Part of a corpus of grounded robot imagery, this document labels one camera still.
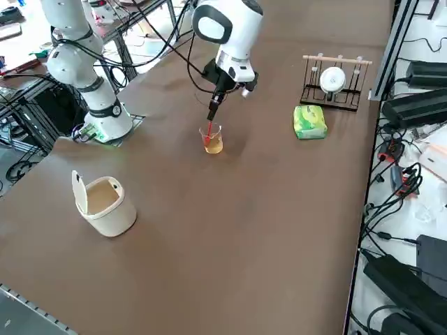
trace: white robotic arm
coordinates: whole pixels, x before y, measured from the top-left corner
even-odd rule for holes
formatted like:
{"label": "white robotic arm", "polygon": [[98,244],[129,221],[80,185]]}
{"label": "white robotic arm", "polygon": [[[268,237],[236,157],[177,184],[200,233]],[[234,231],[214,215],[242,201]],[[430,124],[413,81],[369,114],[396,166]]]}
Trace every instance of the white robotic arm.
{"label": "white robotic arm", "polygon": [[220,44],[216,59],[206,65],[203,77],[216,85],[208,119],[213,120],[225,92],[236,85],[247,97],[258,82],[251,67],[250,51],[258,38],[263,10],[255,0],[199,0],[193,13],[198,37]]}
{"label": "white robotic arm", "polygon": [[[249,56],[258,37],[263,10],[255,0],[192,2],[196,34],[221,45],[216,59],[206,65],[202,74],[216,85],[208,114],[208,119],[213,120],[229,91],[243,87],[242,94],[247,96],[256,86],[258,74],[253,71]],[[85,123],[94,127],[97,140],[107,142],[126,135],[132,129],[132,119],[110,83],[93,69],[96,58],[91,54],[102,54],[103,41],[88,23],[81,0],[41,0],[41,3],[50,25],[67,40],[58,43],[50,53],[49,72],[56,80],[74,86],[82,94],[89,106]],[[108,6],[106,0],[89,0],[89,3],[97,9]]]}
{"label": "white robotic arm", "polygon": [[[41,2],[48,22],[65,39],[102,54],[103,40],[92,31],[80,0]],[[85,123],[94,126],[97,140],[107,142],[126,135],[132,129],[132,118],[110,83],[94,71],[95,61],[79,47],[62,43],[51,51],[47,68],[56,80],[72,85],[81,93],[89,106]]]}

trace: black cable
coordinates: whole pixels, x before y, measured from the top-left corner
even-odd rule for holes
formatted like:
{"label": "black cable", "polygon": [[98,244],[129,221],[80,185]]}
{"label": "black cable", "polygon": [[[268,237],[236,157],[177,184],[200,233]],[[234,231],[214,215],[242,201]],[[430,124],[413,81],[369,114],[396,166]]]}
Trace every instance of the black cable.
{"label": "black cable", "polygon": [[10,78],[17,78],[17,77],[35,77],[47,80],[49,82],[52,82],[53,84],[60,85],[61,83],[56,81],[55,79],[47,76],[47,75],[39,75],[39,74],[31,74],[31,73],[12,73],[10,75],[5,75],[3,79],[10,79]]}
{"label": "black cable", "polygon": [[[409,194],[411,194],[411,193],[413,193],[421,184],[422,184],[422,180],[423,180],[423,177],[420,175],[420,170],[419,170],[419,173],[418,173],[418,176],[416,176],[415,178],[414,178],[414,181],[413,181],[413,183],[410,185],[410,187],[409,187],[409,189],[408,190],[405,190],[405,192],[403,192],[396,200],[393,200],[392,202],[388,202],[400,189],[402,189],[402,187],[403,187],[403,183],[402,183],[402,185],[395,191],[395,192],[393,192],[393,194],[390,196],[390,197],[388,197],[388,199],[387,200],[385,200],[380,206],[378,206],[377,207],[377,210],[376,210],[376,212],[373,214],[373,216],[367,221],[367,222],[365,222],[364,224],[363,224],[363,226],[362,226],[362,230],[361,230],[361,232],[360,232],[360,236],[361,236],[361,239],[364,239],[365,238],[365,236],[366,236],[366,234],[368,233],[368,232],[371,232],[383,219],[385,219],[386,217],[388,217],[389,215],[392,215],[392,214],[395,214],[395,213],[397,213],[401,208],[402,208],[402,206],[403,206],[403,204],[404,204],[404,198],[406,198]],[[395,203],[397,203],[397,202],[401,202],[400,203],[400,205],[399,205],[399,207],[396,209],[396,210],[394,210],[394,211],[392,211],[392,212],[390,212],[390,213],[387,213],[386,215],[384,215],[384,216],[382,216],[378,221],[376,221],[374,224],[373,224],[373,226],[372,227],[369,227],[369,224],[372,222],[372,220],[374,220],[378,215],[380,215],[380,214],[382,214],[384,211],[386,211],[386,210],[388,210],[389,208],[391,208]]]}
{"label": "black cable", "polygon": [[369,232],[371,232],[371,233],[377,235],[378,238],[380,238],[380,239],[384,239],[384,240],[386,240],[386,241],[395,240],[395,241],[408,242],[408,243],[415,244],[415,245],[420,244],[420,243],[419,243],[417,240],[415,240],[415,239],[407,239],[407,238],[402,238],[402,237],[394,237],[394,236],[392,236],[392,235],[391,235],[390,233],[388,233],[388,232],[375,232],[375,231],[373,231],[372,229],[369,230]]}
{"label": "black cable", "polygon": [[366,235],[369,237],[369,239],[371,239],[371,242],[373,243],[373,245],[375,245],[376,248],[377,248],[383,255],[386,255],[386,254],[387,254],[386,251],[384,251],[384,250],[379,246],[379,244],[376,242],[376,240],[373,238],[373,236],[372,236],[369,232],[367,232]]}
{"label": "black cable", "polygon": [[417,39],[415,39],[415,40],[404,40],[404,43],[412,43],[412,42],[417,42],[417,41],[419,41],[419,40],[424,40],[424,41],[427,43],[428,47],[430,48],[430,50],[431,50],[432,52],[438,52],[438,51],[441,50],[441,48],[442,48],[442,40],[447,40],[447,37],[443,37],[443,38],[441,38],[441,39],[439,40],[439,46],[438,46],[438,48],[437,48],[436,50],[433,49],[433,47],[430,45],[429,40],[426,39],[425,37],[417,38]]}
{"label": "black cable", "polygon": [[388,87],[386,87],[386,90],[388,92],[388,96],[389,96],[389,92],[394,87],[394,85],[396,85],[396,83],[398,83],[398,82],[406,82],[408,84],[408,83],[410,83],[410,79],[411,78],[404,77],[404,78],[398,78],[398,79],[392,81],[391,84],[389,84]]}
{"label": "black cable", "polygon": [[383,161],[377,162],[377,164],[371,169],[371,173],[373,173],[375,171],[375,169],[377,169],[379,167],[380,163],[382,163]]}
{"label": "black cable", "polygon": [[[182,12],[179,15],[179,18],[181,18],[185,14],[188,5],[189,5],[189,1],[185,3],[185,6],[183,7]],[[58,44],[61,44],[61,43],[65,43],[65,44],[68,44],[68,45],[73,45],[73,46],[79,48],[80,50],[82,50],[83,52],[85,52],[86,54],[88,54],[89,56],[91,56],[93,58],[96,58],[96,59],[99,59],[103,63],[105,63],[105,64],[107,64],[109,66],[121,66],[123,68],[137,68],[137,67],[140,67],[140,66],[145,66],[147,64],[150,64],[151,62],[157,60],[165,52],[165,50],[166,50],[166,48],[168,46],[170,48],[174,49],[174,47],[172,45],[170,45],[170,42],[171,42],[171,40],[173,39],[173,37],[175,35],[175,32],[176,32],[176,30],[178,28],[179,22],[180,22],[180,20],[177,20],[177,22],[175,23],[174,29],[171,31],[171,34],[169,35],[168,39],[166,40],[166,42],[168,42],[168,43],[165,43],[165,45],[160,50],[160,52],[153,59],[150,59],[149,61],[145,61],[145,62],[142,62],[142,63],[139,63],[139,64],[131,64],[131,63],[126,63],[126,62],[113,61],[112,59],[109,59],[109,58],[103,56],[102,54],[99,54],[99,53],[89,49],[88,47],[85,47],[84,45],[79,44],[79,42],[77,42],[76,40],[68,40],[68,39],[65,39],[65,38],[62,38],[62,39],[58,40],[55,37],[53,37],[52,39],[53,39],[55,45],[58,45]]]}
{"label": "black cable", "polygon": [[[193,49],[193,44],[194,44],[194,38],[195,38],[195,37],[196,37],[196,34],[193,33],[193,35],[192,35],[192,37],[191,37],[191,44],[189,45],[189,50],[188,50],[188,56],[187,56],[187,59],[190,59],[190,58],[191,58],[191,51],[192,51],[192,49]],[[233,92],[235,92],[235,91],[237,91],[237,90],[239,89],[239,85],[236,85],[236,87],[235,87],[234,89],[231,89],[231,90],[229,90],[229,91],[225,91],[225,92],[217,92],[216,90],[214,90],[214,91],[210,91],[210,90],[207,90],[207,89],[203,89],[202,87],[200,87],[200,86],[194,81],[194,78],[193,78],[193,76],[192,76],[192,74],[191,74],[191,70],[189,69],[189,63],[186,63],[186,71],[188,72],[189,79],[192,81],[193,85],[194,85],[199,91],[202,91],[202,92],[205,92],[205,93],[209,93],[209,94],[213,94],[213,95],[215,95],[215,94],[230,94],[230,93],[233,93]]]}
{"label": "black cable", "polygon": [[432,321],[431,319],[425,317],[424,315],[421,315],[417,312],[414,312],[410,309],[407,308],[402,308],[402,307],[398,307],[396,305],[384,305],[381,307],[378,307],[376,309],[374,309],[370,315],[368,316],[368,320],[366,322],[366,327],[367,327],[367,331],[368,331],[368,335],[374,335],[374,329],[371,328],[371,320],[372,318],[380,311],[383,311],[385,309],[397,309],[399,311],[402,311],[404,313],[410,314],[412,316],[416,316],[418,319],[423,320],[424,322],[426,322],[427,324],[431,325],[432,327],[436,327],[437,329],[443,329],[443,327],[439,324],[437,324],[436,322]]}
{"label": "black cable", "polygon": [[419,147],[416,145],[416,144],[414,144],[414,142],[413,141],[407,141],[407,140],[402,140],[403,142],[405,142],[405,143],[408,143],[408,144],[410,144],[410,145],[412,145],[412,146],[414,146],[415,148],[417,148],[417,150],[419,151],[419,153],[420,154],[422,154],[422,151],[419,149]]}
{"label": "black cable", "polygon": [[[196,70],[198,73],[200,73],[201,75],[203,74],[203,72],[201,70],[199,70],[196,66],[194,66],[194,64],[192,64],[185,56],[183,56],[183,54],[181,54],[180,52],[178,52],[171,44],[170,41],[168,42],[156,29],[155,27],[149,22],[149,20],[147,19],[146,15],[143,13],[141,6],[135,1],[132,0],[133,5],[138,9],[138,12],[140,12],[140,14],[143,16],[143,18],[145,19],[147,25],[149,25],[149,27],[154,31],[154,33],[169,47],[172,49],[173,52],[175,52],[181,59],[183,59],[185,62],[188,63],[188,66],[192,66],[192,68],[194,70]],[[186,8],[187,6],[189,6],[189,1],[187,1],[184,5],[184,8]],[[180,22],[180,19],[182,18],[181,15],[179,15],[179,19],[176,22],[176,25],[174,27],[174,34],[177,31],[178,28],[178,24]]]}
{"label": "black cable", "polygon": [[352,313],[352,311],[349,313],[349,316],[361,329],[363,329],[365,332],[368,331],[368,328],[363,323],[361,323],[359,319],[357,319],[357,317],[354,315],[354,313]]}
{"label": "black cable", "polygon": [[[113,70],[118,69],[122,72],[122,74],[124,75],[124,81],[120,82],[116,77],[115,74],[113,73]],[[110,81],[119,89],[123,89],[124,87],[127,86],[127,84],[129,83],[129,78],[127,77],[126,71],[124,71],[123,68],[119,67],[119,66],[111,66],[109,67],[109,76],[110,76]]]}

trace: brown tabletop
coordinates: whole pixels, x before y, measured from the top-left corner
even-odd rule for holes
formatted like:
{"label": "brown tabletop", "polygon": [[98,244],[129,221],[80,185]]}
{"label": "brown tabletop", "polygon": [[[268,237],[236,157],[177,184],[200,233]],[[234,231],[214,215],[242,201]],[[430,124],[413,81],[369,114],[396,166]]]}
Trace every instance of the brown tabletop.
{"label": "brown tabletop", "polygon": [[[1,282],[82,334],[342,332],[378,108],[365,90],[356,113],[325,109],[328,137],[308,142],[291,117],[303,54],[364,56],[372,85],[392,5],[261,3],[260,82],[219,109],[223,152],[203,151],[206,107],[170,55],[120,95],[147,115],[121,148],[61,139],[0,202]],[[215,52],[197,43],[193,62]],[[138,210],[128,232],[81,219],[73,169],[121,181]]]}

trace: cable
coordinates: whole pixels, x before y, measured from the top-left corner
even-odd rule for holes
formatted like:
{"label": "cable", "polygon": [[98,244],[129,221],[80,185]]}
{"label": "cable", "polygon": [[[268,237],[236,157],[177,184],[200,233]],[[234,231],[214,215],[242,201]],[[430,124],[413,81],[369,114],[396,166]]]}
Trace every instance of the cable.
{"label": "cable", "polygon": [[377,164],[371,169],[371,173],[373,173],[375,171],[375,169],[377,169],[379,167],[380,163],[382,163],[384,160],[385,159],[380,160],[379,162],[377,162]]}
{"label": "cable", "polygon": [[[193,33],[193,35],[192,35],[192,37],[191,37],[191,44],[189,45],[189,51],[188,51],[188,57],[187,57],[187,59],[190,59],[190,57],[191,57],[191,51],[192,51],[192,49],[193,49],[193,44],[194,44],[194,38],[195,38],[195,37],[196,37],[196,34]],[[198,86],[198,84],[194,81],[194,78],[193,78],[193,76],[192,76],[192,74],[191,74],[191,70],[190,70],[190,68],[189,68],[189,63],[186,63],[186,70],[187,70],[187,72],[188,72],[189,79],[192,81],[193,85],[194,85],[199,91],[202,91],[202,92],[205,92],[205,93],[210,93],[210,94],[215,95],[215,94],[230,94],[230,93],[233,93],[234,91],[237,91],[237,90],[239,89],[239,85],[236,85],[236,87],[235,87],[234,89],[231,89],[231,90],[229,90],[229,91],[225,91],[225,92],[217,92],[216,90],[214,90],[214,91],[210,91],[210,90],[207,90],[207,89],[203,89],[202,87]]]}
{"label": "cable", "polygon": [[381,307],[378,307],[376,309],[374,309],[370,315],[368,316],[368,320],[366,322],[366,327],[367,327],[367,331],[368,331],[368,335],[374,335],[374,329],[371,328],[371,320],[372,318],[380,311],[383,311],[385,309],[397,309],[399,311],[405,312],[407,314],[411,314],[412,316],[416,316],[418,319],[423,320],[424,322],[426,322],[427,324],[431,325],[432,327],[436,327],[437,329],[442,329],[443,327],[439,324],[437,324],[436,322],[430,320],[429,318],[425,317],[424,315],[421,315],[417,312],[414,312],[410,309],[407,308],[402,308],[402,307],[398,307],[396,305],[384,305]]}
{"label": "cable", "polygon": [[[143,16],[143,18],[145,19],[147,25],[149,25],[149,27],[151,27],[151,29],[154,31],[154,33],[168,46],[172,49],[173,52],[175,52],[180,58],[182,58],[185,62],[188,63],[188,66],[192,66],[192,68],[194,70],[196,70],[198,73],[203,74],[203,72],[201,70],[199,70],[197,67],[194,66],[194,64],[192,64],[185,56],[183,56],[183,54],[181,54],[180,52],[178,52],[171,44],[170,41],[168,42],[156,29],[155,27],[149,22],[149,20],[147,19],[146,15],[143,13],[143,11],[141,10],[141,6],[135,1],[132,0],[133,5],[138,9],[138,12],[140,12],[140,14]],[[187,1],[184,5],[184,9],[189,5],[189,1]],[[174,27],[174,34],[177,31],[178,28],[178,24],[180,22],[180,19],[182,18],[182,15],[179,15],[179,19],[176,22],[176,25]]]}
{"label": "cable", "polygon": [[442,40],[447,40],[447,37],[443,37],[443,38],[441,38],[441,39],[439,40],[439,46],[438,46],[438,48],[437,48],[436,50],[433,49],[433,47],[430,45],[429,40],[426,39],[425,37],[423,37],[423,38],[417,38],[417,39],[415,39],[415,40],[404,40],[404,43],[412,43],[412,42],[417,42],[417,41],[419,41],[419,40],[424,40],[424,41],[427,43],[428,47],[430,48],[430,50],[431,50],[432,52],[438,52],[438,51],[441,50],[441,48],[442,48]]}
{"label": "cable", "polygon": [[377,235],[378,238],[380,239],[384,239],[386,241],[390,241],[390,240],[395,240],[395,241],[404,241],[404,242],[408,242],[411,244],[420,244],[418,241],[416,241],[415,239],[407,239],[407,238],[401,238],[401,237],[394,237],[392,236],[390,233],[388,232],[375,232],[373,230],[370,230],[369,232],[372,232],[373,234]]}
{"label": "cable", "polygon": [[[124,81],[120,82],[116,77],[115,74],[113,73],[114,69],[118,69],[122,72],[122,74],[124,75]],[[111,66],[109,67],[109,76],[110,76],[110,81],[119,89],[123,89],[124,87],[127,86],[127,84],[129,83],[129,78],[127,77],[126,71],[123,70],[123,68],[120,68],[119,66]]]}
{"label": "cable", "polygon": [[410,144],[410,145],[412,145],[412,146],[414,146],[415,148],[417,148],[417,150],[419,151],[419,153],[422,154],[422,151],[419,149],[419,147],[418,147],[416,144],[413,143],[413,140],[412,140],[411,142],[408,141],[408,140],[402,140],[402,141],[405,142],[405,143],[408,143],[408,144]]}
{"label": "cable", "polygon": [[5,75],[3,77],[3,79],[10,79],[10,78],[17,78],[17,77],[35,77],[35,78],[47,80],[47,81],[52,82],[53,84],[56,84],[58,86],[61,84],[60,82],[56,81],[55,79],[53,79],[49,76],[39,75],[39,74],[31,74],[31,73],[30,74],[28,74],[28,73],[12,73],[10,75]]}
{"label": "cable", "polygon": [[[186,8],[188,7],[188,5],[189,5],[189,1],[185,3],[185,6],[183,7],[182,12],[180,13],[179,17],[182,17],[185,14]],[[113,61],[112,59],[109,59],[109,58],[103,56],[102,54],[99,54],[99,53],[89,49],[88,47],[85,47],[84,45],[80,44],[76,40],[68,40],[68,39],[65,39],[65,38],[56,39],[53,35],[52,35],[52,40],[53,40],[53,43],[55,45],[58,45],[58,44],[61,44],[61,43],[65,43],[65,44],[68,44],[68,45],[73,45],[73,46],[79,48],[80,50],[82,50],[83,52],[85,52],[86,54],[88,54],[89,56],[91,56],[93,58],[96,58],[96,59],[99,59],[103,63],[105,63],[105,64],[107,64],[109,66],[121,66],[123,68],[137,68],[137,67],[140,67],[140,66],[145,66],[147,64],[150,64],[151,62],[153,62],[156,59],[158,59],[165,52],[165,50],[166,50],[166,48],[168,46],[171,47],[172,49],[174,48],[172,45],[170,45],[170,42],[171,42],[171,40],[173,39],[173,37],[175,35],[175,32],[176,32],[176,29],[178,28],[179,22],[180,22],[180,20],[177,20],[177,22],[175,23],[174,29],[171,31],[171,34],[169,35],[168,39],[164,40],[167,43],[165,43],[165,45],[160,50],[160,52],[153,59],[150,59],[149,61],[145,61],[145,62],[142,62],[142,63],[139,63],[139,64],[131,64],[131,63],[126,63],[126,62]]]}
{"label": "cable", "polygon": [[359,319],[357,319],[357,317],[354,315],[354,313],[352,313],[352,311],[349,313],[349,316],[361,329],[363,329],[365,332],[368,331],[368,328],[363,323],[361,323]]}

